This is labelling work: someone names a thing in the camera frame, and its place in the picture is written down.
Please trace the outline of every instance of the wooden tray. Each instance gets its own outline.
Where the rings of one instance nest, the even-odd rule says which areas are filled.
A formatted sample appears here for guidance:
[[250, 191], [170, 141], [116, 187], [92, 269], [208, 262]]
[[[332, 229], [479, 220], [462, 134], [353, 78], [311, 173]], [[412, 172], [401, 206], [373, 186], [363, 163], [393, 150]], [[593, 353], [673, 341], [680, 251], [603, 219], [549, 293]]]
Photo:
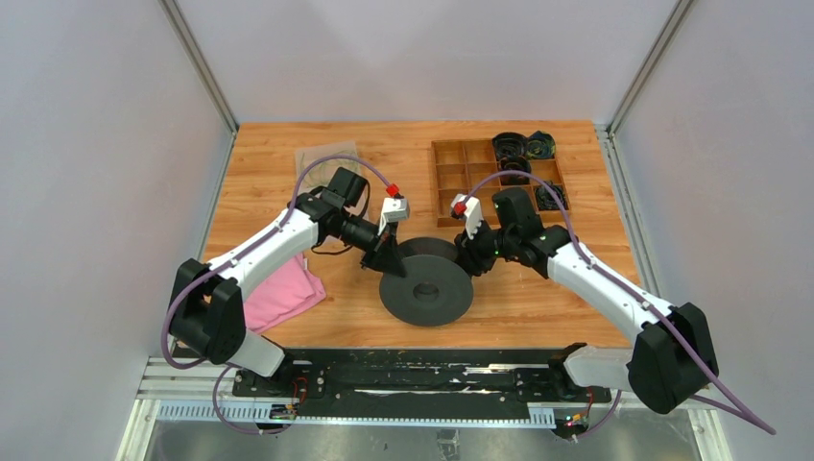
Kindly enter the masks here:
[[[438, 227], [460, 226], [460, 221], [450, 216], [452, 200], [458, 194], [468, 193], [475, 184], [498, 171], [491, 139], [432, 141], [429, 159], [433, 196], [437, 198], [435, 216]], [[529, 160], [529, 163], [532, 166], [532, 174], [563, 188], [565, 202], [570, 210], [568, 191], [563, 184], [563, 175], [556, 157], [547, 160]], [[532, 203], [537, 206], [535, 190], [539, 187], [538, 184], [504, 185], [499, 179], [492, 180], [475, 193], [475, 197], [481, 201], [484, 218], [491, 226], [498, 225], [497, 214], [491, 205], [491, 196], [509, 187], [522, 187], [529, 194]], [[543, 223], [563, 220], [558, 210], [538, 208], [538, 214]]]

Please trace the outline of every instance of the folded pink towel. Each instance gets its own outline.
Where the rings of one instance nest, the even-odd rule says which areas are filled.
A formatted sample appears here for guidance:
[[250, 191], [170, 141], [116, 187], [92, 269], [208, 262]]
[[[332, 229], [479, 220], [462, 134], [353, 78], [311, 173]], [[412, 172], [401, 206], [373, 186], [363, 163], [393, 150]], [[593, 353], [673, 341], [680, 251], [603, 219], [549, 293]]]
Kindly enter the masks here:
[[263, 332], [325, 299], [322, 281], [305, 270], [302, 255], [280, 266], [243, 302], [246, 327]]

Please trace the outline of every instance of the gray wall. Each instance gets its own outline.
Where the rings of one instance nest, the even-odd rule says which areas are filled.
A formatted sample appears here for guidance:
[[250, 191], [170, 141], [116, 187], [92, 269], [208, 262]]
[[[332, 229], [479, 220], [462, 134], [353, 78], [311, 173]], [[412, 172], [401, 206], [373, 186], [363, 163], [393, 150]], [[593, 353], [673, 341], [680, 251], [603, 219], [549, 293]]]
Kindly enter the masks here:
[[734, 458], [810, 459], [814, 4], [696, 2], [619, 141], [664, 294], [693, 301], [722, 377], [774, 424]]
[[227, 132], [156, 1], [0, 5], [0, 459], [111, 459]]
[[607, 122], [675, 0], [181, 0], [240, 121]]

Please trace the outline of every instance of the black disc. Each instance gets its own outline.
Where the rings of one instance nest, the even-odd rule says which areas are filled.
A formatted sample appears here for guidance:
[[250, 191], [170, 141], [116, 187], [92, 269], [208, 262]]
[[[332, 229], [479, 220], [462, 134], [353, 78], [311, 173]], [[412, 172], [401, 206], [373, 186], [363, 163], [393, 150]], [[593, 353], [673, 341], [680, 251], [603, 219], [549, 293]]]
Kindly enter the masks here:
[[379, 297], [398, 320], [419, 327], [452, 323], [472, 305], [474, 290], [467, 271], [455, 263], [455, 246], [432, 237], [401, 245], [407, 277], [385, 274]]

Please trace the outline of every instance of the wooden tabletop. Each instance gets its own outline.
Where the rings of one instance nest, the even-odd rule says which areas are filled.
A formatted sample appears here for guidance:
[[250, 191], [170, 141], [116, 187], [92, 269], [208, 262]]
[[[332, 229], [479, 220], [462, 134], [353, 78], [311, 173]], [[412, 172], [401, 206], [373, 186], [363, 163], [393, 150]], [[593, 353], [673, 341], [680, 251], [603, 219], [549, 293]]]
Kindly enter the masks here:
[[[225, 253], [277, 217], [291, 199], [297, 149], [346, 140], [355, 140], [360, 157], [397, 183], [410, 201], [411, 216], [398, 227], [399, 241], [416, 236], [451, 241], [461, 230], [438, 228], [433, 215], [437, 199], [430, 190], [430, 141], [536, 130], [552, 134], [557, 142], [580, 239], [620, 274], [637, 280], [594, 127], [587, 121], [243, 124], [205, 258]], [[385, 192], [373, 174], [365, 176], [373, 185], [369, 216], [376, 217]], [[378, 295], [381, 274], [359, 267], [359, 251], [305, 256], [311, 272], [323, 280], [327, 299], [264, 333], [282, 346], [558, 348], [574, 342], [628, 346], [599, 312], [516, 263], [498, 260], [491, 272], [473, 279], [475, 300], [464, 317], [443, 327], [421, 328], [400, 322], [384, 308]]]

